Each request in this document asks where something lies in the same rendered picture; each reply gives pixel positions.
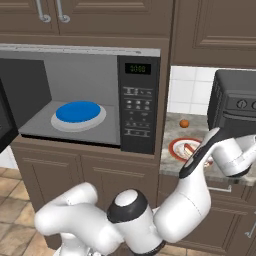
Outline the brown drawer front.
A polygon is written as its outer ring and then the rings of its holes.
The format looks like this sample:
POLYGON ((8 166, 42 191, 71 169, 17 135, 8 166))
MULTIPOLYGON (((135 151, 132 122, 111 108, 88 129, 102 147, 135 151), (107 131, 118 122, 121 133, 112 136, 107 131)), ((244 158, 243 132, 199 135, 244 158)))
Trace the brown drawer front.
MULTIPOLYGON (((178 184, 178 177, 171 175, 159 175, 159 188, 157 205, 160 205, 176 188, 178 184)), ((245 202, 246 197, 250 191, 250 187, 241 184, 230 184, 228 182, 210 181, 207 180, 208 187, 218 187, 226 189, 232 185, 231 193, 224 193, 210 190, 211 198, 213 200, 230 201, 230 202, 245 202)))

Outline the brown wall cupboard door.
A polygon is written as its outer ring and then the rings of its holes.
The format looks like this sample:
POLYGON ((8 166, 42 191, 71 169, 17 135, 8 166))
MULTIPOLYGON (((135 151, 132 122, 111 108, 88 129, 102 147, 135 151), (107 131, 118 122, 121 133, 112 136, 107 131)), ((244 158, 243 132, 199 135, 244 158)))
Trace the brown wall cupboard door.
POLYGON ((176 0, 171 64, 256 69, 256 0, 176 0))
POLYGON ((55 0, 41 0, 49 23, 39 19, 35 0, 0 0, 0 34, 52 35, 59 34, 55 0))
POLYGON ((62 35, 165 37, 169 36, 173 0, 61 0, 62 35))

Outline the blue plate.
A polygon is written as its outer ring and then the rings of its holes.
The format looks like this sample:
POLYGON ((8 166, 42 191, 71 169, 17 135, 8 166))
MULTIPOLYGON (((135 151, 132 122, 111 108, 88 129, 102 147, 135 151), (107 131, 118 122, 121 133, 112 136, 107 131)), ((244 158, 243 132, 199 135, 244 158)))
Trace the blue plate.
POLYGON ((79 123, 95 118, 100 111, 100 106, 94 102, 77 101, 59 107, 56 117, 63 122, 79 123))

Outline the black microwave door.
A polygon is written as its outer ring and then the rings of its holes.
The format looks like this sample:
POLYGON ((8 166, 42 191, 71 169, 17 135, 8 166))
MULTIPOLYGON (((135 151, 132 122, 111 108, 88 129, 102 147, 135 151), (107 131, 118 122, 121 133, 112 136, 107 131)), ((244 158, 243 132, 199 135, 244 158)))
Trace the black microwave door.
POLYGON ((18 136, 18 129, 0 80, 0 154, 18 136))

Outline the red-rimmed white plate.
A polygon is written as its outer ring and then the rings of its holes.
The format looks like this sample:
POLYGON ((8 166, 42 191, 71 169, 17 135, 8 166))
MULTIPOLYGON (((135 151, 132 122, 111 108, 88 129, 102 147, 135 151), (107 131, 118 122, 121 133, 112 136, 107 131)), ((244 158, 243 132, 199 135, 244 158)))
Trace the red-rimmed white plate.
POLYGON ((175 159, 177 159, 178 161, 181 161, 181 162, 186 162, 188 159, 184 159, 184 158, 181 158, 177 155, 175 149, 176 147, 178 146, 179 143, 182 143, 182 142, 198 142, 199 145, 201 144, 201 141, 199 139, 196 139, 196 138, 189 138, 189 137, 183 137, 183 138, 176 138, 174 140, 172 140, 170 143, 169 143, 169 146, 168 146, 168 150, 169 150, 169 153, 172 157, 174 157, 175 159))

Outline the black and grey microwave oven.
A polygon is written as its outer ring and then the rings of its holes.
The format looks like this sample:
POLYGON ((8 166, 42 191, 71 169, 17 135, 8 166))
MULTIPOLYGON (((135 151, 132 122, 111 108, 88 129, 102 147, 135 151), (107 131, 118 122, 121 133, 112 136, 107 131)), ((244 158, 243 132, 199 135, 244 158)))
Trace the black and grey microwave oven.
POLYGON ((0 80, 24 137, 152 154, 159 75, 158 49, 0 43, 0 80), (55 129, 56 110, 77 101, 106 118, 82 132, 55 129))

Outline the white microwave turntable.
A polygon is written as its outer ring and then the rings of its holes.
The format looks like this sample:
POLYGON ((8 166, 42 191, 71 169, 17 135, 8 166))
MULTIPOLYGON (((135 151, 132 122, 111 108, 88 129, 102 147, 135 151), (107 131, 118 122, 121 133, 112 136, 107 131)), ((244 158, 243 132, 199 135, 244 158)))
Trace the white microwave turntable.
POLYGON ((59 131, 63 131, 63 132, 86 131, 86 130, 89 130, 89 129, 92 129, 92 128, 98 126, 106 118, 106 110, 102 106, 100 106, 100 109, 101 109, 101 111, 98 116, 96 116, 95 118, 93 118, 91 120, 88 120, 85 122, 79 122, 79 123, 63 122, 56 117, 56 112, 55 112, 51 118, 51 124, 55 129, 57 129, 59 131))

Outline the pink and white cake slice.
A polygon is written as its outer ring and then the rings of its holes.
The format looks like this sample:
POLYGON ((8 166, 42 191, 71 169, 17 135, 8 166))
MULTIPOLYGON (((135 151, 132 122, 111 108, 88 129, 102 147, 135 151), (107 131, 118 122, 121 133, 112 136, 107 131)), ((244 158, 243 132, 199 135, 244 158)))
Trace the pink and white cake slice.
POLYGON ((198 146, 199 146, 198 142, 193 142, 193 141, 182 142, 178 144, 175 151, 179 157, 188 159, 193 154, 193 152, 197 149, 198 146))

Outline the brown base cupboard door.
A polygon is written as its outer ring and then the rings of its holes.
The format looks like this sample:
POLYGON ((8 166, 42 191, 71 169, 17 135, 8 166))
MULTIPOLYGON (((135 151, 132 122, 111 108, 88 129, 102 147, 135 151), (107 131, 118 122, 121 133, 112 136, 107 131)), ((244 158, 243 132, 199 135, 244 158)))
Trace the brown base cupboard door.
POLYGON ((155 166, 85 155, 81 161, 84 179, 96 187, 97 206, 102 210, 106 211, 113 199, 127 189, 140 190, 150 206, 156 206, 158 171, 155 166))
POLYGON ((212 199, 212 207, 203 222, 188 236, 172 246, 224 256, 256 256, 256 207, 212 199))
POLYGON ((25 147, 13 151, 35 212, 83 180, 75 154, 25 147))

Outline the black toaster oven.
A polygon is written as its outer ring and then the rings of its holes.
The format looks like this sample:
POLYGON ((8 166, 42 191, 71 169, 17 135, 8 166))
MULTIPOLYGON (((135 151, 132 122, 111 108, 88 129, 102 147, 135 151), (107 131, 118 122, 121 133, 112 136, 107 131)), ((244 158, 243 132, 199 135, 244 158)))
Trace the black toaster oven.
POLYGON ((231 136, 256 134, 256 71, 223 70, 215 72, 208 110, 208 128, 224 128, 231 136), (237 102, 246 100, 247 107, 239 109, 237 102))

